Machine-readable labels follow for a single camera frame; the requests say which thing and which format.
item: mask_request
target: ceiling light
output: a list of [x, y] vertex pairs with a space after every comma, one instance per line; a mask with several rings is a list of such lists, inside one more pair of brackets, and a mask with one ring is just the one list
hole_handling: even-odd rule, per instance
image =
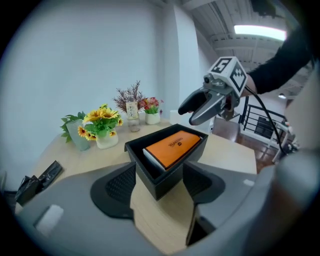
[[278, 95], [278, 97], [281, 98], [281, 99], [286, 99], [286, 98], [287, 98], [283, 93], [280, 93], [280, 94]]
[[286, 31], [267, 26], [235, 25], [234, 31], [236, 34], [257, 35], [281, 41], [284, 41], [287, 38]]

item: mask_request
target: white pot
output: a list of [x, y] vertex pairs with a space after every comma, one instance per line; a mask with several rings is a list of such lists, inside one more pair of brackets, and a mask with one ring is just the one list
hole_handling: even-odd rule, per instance
[[109, 134], [107, 134], [105, 137], [97, 137], [96, 145], [98, 146], [99, 149], [105, 150], [117, 145], [118, 141], [119, 141], [118, 134], [112, 137], [110, 137]]
[[155, 114], [145, 113], [145, 122], [148, 125], [155, 125], [155, 124], [160, 123], [160, 115], [159, 115], [159, 113], [155, 113]]

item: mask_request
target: railing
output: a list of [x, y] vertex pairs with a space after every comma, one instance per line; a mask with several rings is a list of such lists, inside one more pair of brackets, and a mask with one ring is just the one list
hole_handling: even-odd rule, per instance
[[[268, 110], [274, 124], [286, 121], [286, 117], [282, 114]], [[274, 132], [272, 124], [270, 123], [266, 113], [262, 107], [246, 104], [243, 109], [243, 113], [239, 118], [239, 123], [243, 125], [244, 131], [251, 131], [256, 135], [260, 135], [266, 139], [270, 139]], [[282, 142], [285, 137], [285, 132], [280, 130], [280, 141]], [[279, 143], [277, 138], [273, 138], [275, 143]]]

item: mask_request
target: orange book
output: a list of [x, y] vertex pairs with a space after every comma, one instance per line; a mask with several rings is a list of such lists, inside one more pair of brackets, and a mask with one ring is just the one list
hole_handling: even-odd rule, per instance
[[155, 166], [166, 171], [188, 153], [200, 140], [199, 136], [181, 130], [147, 146], [143, 149], [143, 154]]

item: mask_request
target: open box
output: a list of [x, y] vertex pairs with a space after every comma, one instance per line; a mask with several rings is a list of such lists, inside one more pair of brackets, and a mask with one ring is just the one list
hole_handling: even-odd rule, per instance
[[[167, 171], [160, 172], [145, 157], [143, 149], [179, 131], [195, 134], [202, 139]], [[190, 129], [180, 124], [175, 124], [146, 136], [126, 142], [124, 145], [124, 151], [128, 151], [131, 161], [136, 162], [135, 171], [151, 195], [154, 199], [159, 200], [182, 179], [183, 162], [185, 160], [198, 161], [200, 159], [204, 152], [207, 139], [208, 135], [205, 133]]]

